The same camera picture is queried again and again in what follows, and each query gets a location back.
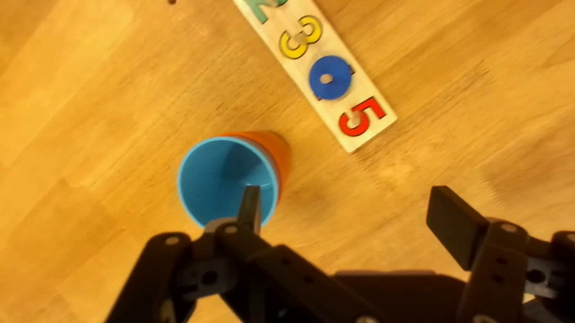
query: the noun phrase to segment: wooden floor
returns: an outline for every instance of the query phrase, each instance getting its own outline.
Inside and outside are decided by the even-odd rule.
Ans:
[[[265,228],[324,268],[466,277],[432,185],[549,239],[575,230],[574,0],[319,0],[400,122],[346,155],[233,2],[0,2],[0,321],[103,321],[145,242],[200,228],[186,151],[274,129]],[[234,321],[218,300],[193,321]]]

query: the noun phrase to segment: number 3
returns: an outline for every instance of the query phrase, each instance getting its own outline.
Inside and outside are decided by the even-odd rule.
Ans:
[[[367,115],[367,110],[373,110],[378,117],[378,120],[385,119],[385,115],[387,115],[384,111],[384,108],[380,106],[380,103],[375,97],[371,97],[353,108],[353,113],[360,117],[360,124],[357,128],[351,128],[349,126],[351,119],[348,113],[344,113],[340,117],[340,129],[349,137],[362,137],[366,131],[371,129],[371,117]]]
[[[281,36],[281,52],[290,58],[290,59],[301,59],[306,56],[308,47],[314,43],[319,43],[324,34],[323,22],[315,16],[303,16],[301,25],[312,27],[312,33],[308,34],[306,31],[301,31],[299,34],[292,36],[288,31],[283,33]]]

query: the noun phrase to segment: wooden puzzle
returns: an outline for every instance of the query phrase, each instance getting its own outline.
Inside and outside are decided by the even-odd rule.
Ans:
[[[314,0],[234,0],[348,153],[398,117]]]

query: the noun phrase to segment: yellow number 3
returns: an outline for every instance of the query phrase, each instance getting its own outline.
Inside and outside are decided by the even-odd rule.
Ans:
[[[303,16],[299,22],[305,27],[305,31],[301,31],[296,36],[292,36],[288,31],[285,31],[281,36],[281,50],[290,59],[301,59],[303,56],[306,56],[308,47],[314,43],[319,43],[324,34],[323,22],[319,18]]]

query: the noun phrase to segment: green number 2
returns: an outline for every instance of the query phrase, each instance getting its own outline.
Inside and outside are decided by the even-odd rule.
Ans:
[[[263,11],[263,6],[267,7],[283,7],[288,4],[288,0],[247,0],[256,18],[265,25],[269,22],[267,13]]]

